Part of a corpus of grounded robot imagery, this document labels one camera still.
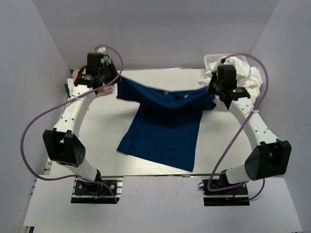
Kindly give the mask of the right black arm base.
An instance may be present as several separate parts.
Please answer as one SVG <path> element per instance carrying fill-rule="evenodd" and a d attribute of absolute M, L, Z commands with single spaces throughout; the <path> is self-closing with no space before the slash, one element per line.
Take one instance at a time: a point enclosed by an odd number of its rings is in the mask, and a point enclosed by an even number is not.
<path fill-rule="evenodd" d="M 243 186 L 218 192 L 211 192 L 207 188 L 208 180 L 202 180 L 198 188 L 203 191 L 203 201 L 205 207 L 224 206 L 249 206 L 249 196 L 247 186 Z"/>

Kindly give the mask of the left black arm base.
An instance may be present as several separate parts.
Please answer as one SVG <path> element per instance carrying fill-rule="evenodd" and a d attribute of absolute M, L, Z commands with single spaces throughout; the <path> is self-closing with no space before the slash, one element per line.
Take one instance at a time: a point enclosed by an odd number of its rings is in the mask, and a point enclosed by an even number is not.
<path fill-rule="evenodd" d="M 116 199 L 119 200 L 121 197 L 122 178 L 102 178 L 102 182 L 111 189 Z M 79 179 L 75 179 L 70 202 L 79 204 L 116 204 L 107 187 L 101 184 L 87 183 Z"/>

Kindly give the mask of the blue t-shirt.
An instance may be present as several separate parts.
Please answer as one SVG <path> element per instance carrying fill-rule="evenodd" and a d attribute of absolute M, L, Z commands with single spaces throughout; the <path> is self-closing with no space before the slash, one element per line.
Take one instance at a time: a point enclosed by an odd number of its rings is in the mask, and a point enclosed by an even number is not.
<path fill-rule="evenodd" d="M 139 103 L 117 151 L 148 161 L 193 171 L 203 111 L 216 107 L 206 88 L 168 91 L 128 78 L 117 83 L 117 98 Z"/>

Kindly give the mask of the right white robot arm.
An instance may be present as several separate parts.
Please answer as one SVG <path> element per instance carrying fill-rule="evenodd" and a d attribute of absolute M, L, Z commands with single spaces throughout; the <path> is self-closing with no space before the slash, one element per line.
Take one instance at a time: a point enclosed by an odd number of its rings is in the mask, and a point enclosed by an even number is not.
<path fill-rule="evenodd" d="M 229 194 L 249 181 L 284 175 L 292 146 L 288 141 L 281 141 L 268 129 L 253 105 L 250 94 L 244 87 L 237 86 L 235 67 L 219 65 L 212 73 L 207 90 L 217 95 L 238 120 L 241 126 L 236 134 L 245 132 L 252 149 L 242 165 L 221 172 L 215 188 L 209 179 L 208 191 Z"/>

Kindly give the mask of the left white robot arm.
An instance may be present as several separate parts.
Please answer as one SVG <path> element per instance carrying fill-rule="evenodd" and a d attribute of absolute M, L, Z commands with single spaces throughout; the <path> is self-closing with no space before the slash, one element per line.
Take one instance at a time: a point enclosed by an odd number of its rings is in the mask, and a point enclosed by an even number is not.
<path fill-rule="evenodd" d="M 103 84 L 117 76 L 117 70 L 104 48 L 87 55 L 87 65 L 79 70 L 64 112 L 53 129 L 45 130 L 43 141 L 49 159 L 87 180 L 86 188 L 93 194 L 102 190 L 99 174 L 85 158 L 86 149 L 79 132 L 86 112 Z"/>

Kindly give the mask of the crumpled white t-shirts pile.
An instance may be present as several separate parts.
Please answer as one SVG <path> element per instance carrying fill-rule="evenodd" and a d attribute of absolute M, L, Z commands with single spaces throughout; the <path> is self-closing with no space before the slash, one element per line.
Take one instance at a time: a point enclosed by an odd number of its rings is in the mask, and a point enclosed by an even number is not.
<path fill-rule="evenodd" d="M 198 82 L 201 86 L 209 85 L 212 72 L 216 70 L 222 58 L 218 59 L 217 62 L 209 63 L 209 70 L 205 72 L 202 79 Z M 244 87 L 250 94 L 251 101 L 254 104 L 256 99 L 260 96 L 260 87 L 262 85 L 262 78 L 259 70 L 256 67 L 251 67 L 235 56 L 226 59 L 225 64 L 234 65 L 237 72 L 237 87 Z"/>

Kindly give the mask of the white plastic basket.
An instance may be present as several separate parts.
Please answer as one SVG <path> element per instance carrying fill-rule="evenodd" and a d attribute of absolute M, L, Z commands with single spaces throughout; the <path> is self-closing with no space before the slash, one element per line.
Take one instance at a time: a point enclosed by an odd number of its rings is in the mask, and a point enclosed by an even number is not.
<path fill-rule="evenodd" d="M 207 54 L 204 56 L 204 64 L 205 64 L 205 68 L 206 68 L 206 71 L 209 70 L 208 68 L 208 65 L 209 63 L 214 63 L 214 62 L 217 62 L 218 59 L 224 57 L 224 56 L 228 56 L 229 54 Z M 240 60 L 246 62 L 248 64 L 248 61 L 246 59 L 245 56 L 243 55 L 235 55 L 235 57 L 239 58 Z"/>

